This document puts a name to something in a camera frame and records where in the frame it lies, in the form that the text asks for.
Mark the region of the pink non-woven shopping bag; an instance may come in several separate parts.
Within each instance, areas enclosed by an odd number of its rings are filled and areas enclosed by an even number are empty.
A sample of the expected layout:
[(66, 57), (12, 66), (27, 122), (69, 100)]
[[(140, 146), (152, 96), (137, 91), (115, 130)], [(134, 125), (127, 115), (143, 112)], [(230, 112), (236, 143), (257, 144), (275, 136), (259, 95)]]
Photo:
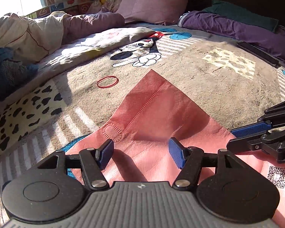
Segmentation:
[(233, 136), (183, 92), (151, 70), (126, 95), (113, 116), (77, 142), (68, 154), (98, 148), (111, 139), (114, 154), (103, 172), (108, 183), (173, 182), (180, 171), (168, 151), (172, 137), (183, 146), (217, 153)]

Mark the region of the red rubber band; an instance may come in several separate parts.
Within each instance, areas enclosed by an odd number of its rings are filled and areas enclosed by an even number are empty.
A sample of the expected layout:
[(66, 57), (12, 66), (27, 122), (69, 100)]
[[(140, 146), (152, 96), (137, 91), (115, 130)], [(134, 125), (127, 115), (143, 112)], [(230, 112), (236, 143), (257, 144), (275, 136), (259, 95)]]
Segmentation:
[(111, 88), (119, 83), (119, 79), (116, 76), (105, 76), (96, 82), (96, 85), (100, 89)]

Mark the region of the black flat remote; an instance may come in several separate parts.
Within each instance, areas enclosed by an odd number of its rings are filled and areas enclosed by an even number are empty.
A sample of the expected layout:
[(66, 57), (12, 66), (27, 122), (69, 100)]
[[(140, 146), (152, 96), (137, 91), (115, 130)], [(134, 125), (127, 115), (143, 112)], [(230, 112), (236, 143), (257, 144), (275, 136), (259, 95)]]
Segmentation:
[(252, 54), (253, 56), (256, 56), (257, 58), (265, 61), (266, 63), (270, 64), (272, 67), (278, 68), (279, 67), (279, 61), (276, 58), (273, 58), (269, 54), (265, 53), (264, 51), (261, 51), (255, 46), (252, 46), (249, 43), (246, 42), (238, 42), (236, 43), (236, 46), (240, 49), (243, 49), (244, 51)]

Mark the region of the purple pillow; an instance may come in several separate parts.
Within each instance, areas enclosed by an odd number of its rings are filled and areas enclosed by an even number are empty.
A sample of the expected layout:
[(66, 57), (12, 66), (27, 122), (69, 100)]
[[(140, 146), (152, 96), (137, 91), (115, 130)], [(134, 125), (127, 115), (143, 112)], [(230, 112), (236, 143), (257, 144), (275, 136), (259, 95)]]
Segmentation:
[(247, 25), (218, 14), (203, 11), (183, 14), (178, 21), (178, 26), (250, 43), (285, 62), (284, 27), (279, 26), (275, 32), (271, 32), (262, 27)]

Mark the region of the cartoon mouse bed blanket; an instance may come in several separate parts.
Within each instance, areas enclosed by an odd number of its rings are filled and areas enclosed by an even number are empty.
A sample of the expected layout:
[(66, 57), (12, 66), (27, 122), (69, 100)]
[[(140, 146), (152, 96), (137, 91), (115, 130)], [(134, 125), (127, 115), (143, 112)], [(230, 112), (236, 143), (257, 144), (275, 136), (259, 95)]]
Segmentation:
[[(97, 131), (151, 70), (228, 131), (285, 100), (285, 67), (270, 66), (230, 38), (137, 24), (72, 42), (41, 61), (37, 76), (0, 103), (0, 226), (8, 221), (2, 185)], [(98, 88), (105, 76), (119, 83)]]

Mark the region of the dark green cloth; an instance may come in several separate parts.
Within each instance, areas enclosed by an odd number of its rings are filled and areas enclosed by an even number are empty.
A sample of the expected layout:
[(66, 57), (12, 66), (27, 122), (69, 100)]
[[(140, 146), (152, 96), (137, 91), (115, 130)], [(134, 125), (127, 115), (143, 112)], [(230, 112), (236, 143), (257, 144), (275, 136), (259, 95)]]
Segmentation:
[(202, 11), (218, 14), (247, 25), (265, 28), (271, 32), (275, 32), (279, 25), (279, 21), (276, 19), (252, 13), (245, 8), (220, 0), (212, 0), (211, 6), (204, 8)]

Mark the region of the blue clothing pile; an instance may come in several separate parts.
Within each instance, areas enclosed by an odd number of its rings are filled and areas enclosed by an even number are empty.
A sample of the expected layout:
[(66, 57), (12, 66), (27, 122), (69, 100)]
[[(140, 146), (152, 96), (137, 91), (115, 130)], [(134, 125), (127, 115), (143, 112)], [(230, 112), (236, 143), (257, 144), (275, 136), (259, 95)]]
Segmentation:
[(13, 56), (13, 49), (0, 48), (0, 102), (37, 75), (37, 65), (24, 65)]

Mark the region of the cream crumpled duvet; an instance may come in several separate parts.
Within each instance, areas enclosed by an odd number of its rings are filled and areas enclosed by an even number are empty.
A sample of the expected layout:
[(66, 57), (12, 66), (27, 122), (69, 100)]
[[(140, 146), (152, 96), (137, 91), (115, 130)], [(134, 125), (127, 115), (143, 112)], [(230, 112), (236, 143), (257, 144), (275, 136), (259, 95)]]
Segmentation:
[(70, 15), (63, 11), (30, 19), (10, 13), (0, 17), (0, 48), (10, 48), (14, 58), (25, 64), (37, 63), (62, 45), (63, 20)]

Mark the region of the pink pillow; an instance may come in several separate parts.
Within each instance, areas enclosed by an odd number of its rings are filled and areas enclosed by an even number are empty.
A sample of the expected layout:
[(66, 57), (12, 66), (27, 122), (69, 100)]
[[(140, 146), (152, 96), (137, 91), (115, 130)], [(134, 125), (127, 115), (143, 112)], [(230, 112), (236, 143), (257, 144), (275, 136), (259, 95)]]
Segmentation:
[(174, 25), (185, 12), (188, 0), (122, 0), (117, 13), (125, 23)]

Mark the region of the mauve quilt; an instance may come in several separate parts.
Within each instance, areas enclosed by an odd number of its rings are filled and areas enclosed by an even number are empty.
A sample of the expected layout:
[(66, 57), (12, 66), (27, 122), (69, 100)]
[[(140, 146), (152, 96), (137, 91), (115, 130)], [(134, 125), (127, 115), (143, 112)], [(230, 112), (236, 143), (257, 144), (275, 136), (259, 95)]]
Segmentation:
[(125, 20), (119, 13), (102, 8), (95, 14), (66, 17), (63, 19), (63, 26), (62, 45), (108, 29), (123, 27)]

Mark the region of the colourful play mat edge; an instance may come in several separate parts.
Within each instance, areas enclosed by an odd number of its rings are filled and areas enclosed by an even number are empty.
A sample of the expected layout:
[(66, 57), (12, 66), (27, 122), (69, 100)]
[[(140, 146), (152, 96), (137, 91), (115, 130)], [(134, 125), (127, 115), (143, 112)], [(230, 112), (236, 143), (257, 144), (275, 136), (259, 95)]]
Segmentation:
[(26, 15), (26, 17), (29, 17), (31, 19), (38, 19), (46, 17), (52, 12), (56, 11), (64, 11), (70, 15), (85, 14), (92, 2), (92, 0), (67, 0), (39, 9), (33, 13)]

